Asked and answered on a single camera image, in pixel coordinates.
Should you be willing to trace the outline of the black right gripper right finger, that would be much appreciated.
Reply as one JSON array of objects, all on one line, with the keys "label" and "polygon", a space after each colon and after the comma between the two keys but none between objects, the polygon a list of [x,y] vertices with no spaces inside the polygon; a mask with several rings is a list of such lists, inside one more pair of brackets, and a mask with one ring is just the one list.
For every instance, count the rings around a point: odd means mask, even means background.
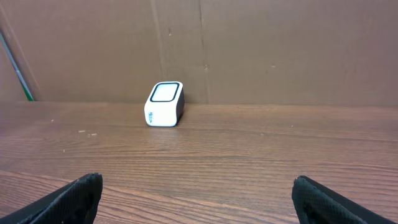
[{"label": "black right gripper right finger", "polygon": [[396,224],[303,175],[292,200],[300,224]]}]

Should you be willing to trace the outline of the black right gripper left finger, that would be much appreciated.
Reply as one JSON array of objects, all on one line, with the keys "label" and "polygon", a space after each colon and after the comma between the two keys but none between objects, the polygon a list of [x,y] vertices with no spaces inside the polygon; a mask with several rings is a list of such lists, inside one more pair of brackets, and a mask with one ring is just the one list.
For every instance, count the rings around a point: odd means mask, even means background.
[{"label": "black right gripper left finger", "polygon": [[102,190],[102,175],[86,174],[1,218],[1,224],[93,224]]}]

